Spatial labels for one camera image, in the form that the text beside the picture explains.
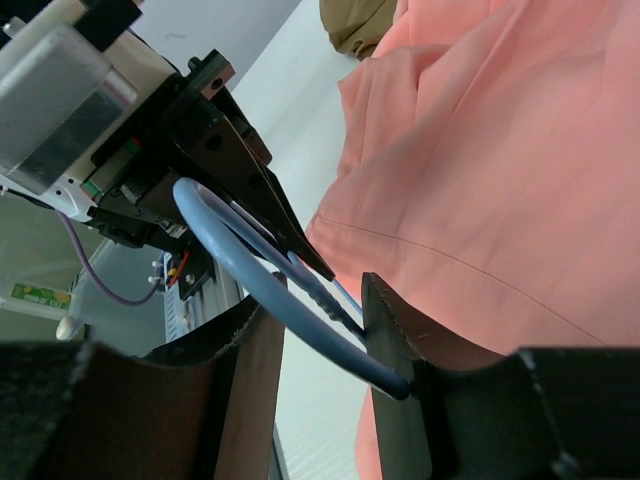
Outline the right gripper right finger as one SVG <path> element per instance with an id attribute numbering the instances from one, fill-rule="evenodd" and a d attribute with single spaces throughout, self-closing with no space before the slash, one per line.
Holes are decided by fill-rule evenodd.
<path id="1" fill-rule="evenodd" d="M 635 348 L 486 350 L 362 279 L 367 350 L 409 394 L 373 393 L 386 479 L 635 479 Z"/>

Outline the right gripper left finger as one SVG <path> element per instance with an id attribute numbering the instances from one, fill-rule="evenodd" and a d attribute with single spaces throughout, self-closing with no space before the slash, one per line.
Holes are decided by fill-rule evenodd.
<path id="1" fill-rule="evenodd" d="M 265 479 L 284 329 L 245 298 L 137 358 L 97 342 L 1 347 L 5 479 Z"/>

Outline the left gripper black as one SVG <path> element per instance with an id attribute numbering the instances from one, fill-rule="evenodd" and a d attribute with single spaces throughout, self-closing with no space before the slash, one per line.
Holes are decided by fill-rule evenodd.
<path id="1" fill-rule="evenodd" d="M 131 248 L 183 249 L 188 236 L 171 194 L 179 174 L 238 204 L 276 249 L 332 280 L 268 168 L 270 150 L 225 89 L 230 62 L 213 50 L 188 68 L 171 73 L 91 156 L 87 225 Z"/>

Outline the blue wire hanger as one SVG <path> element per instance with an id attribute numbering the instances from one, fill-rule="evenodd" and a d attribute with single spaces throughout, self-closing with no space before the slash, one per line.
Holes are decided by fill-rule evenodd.
<path id="1" fill-rule="evenodd" d="M 176 205 L 201 245 L 248 293 L 295 336 L 331 361 L 387 396 L 404 400 L 410 384 L 367 355 L 321 320 L 251 253 L 259 252 L 278 273 L 293 281 L 328 316 L 342 322 L 359 340 L 364 330 L 302 265 L 290 262 L 259 235 L 236 211 L 197 182 L 181 178 L 173 186 Z"/>

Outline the pink skirt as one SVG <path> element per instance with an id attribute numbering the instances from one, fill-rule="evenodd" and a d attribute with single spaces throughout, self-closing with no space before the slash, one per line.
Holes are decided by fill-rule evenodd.
<path id="1" fill-rule="evenodd" d="M 346 140 L 308 229 L 501 356 L 639 352 L 639 5 L 401 1 L 340 85 Z M 370 391 L 356 459 L 381 472 Z"/>

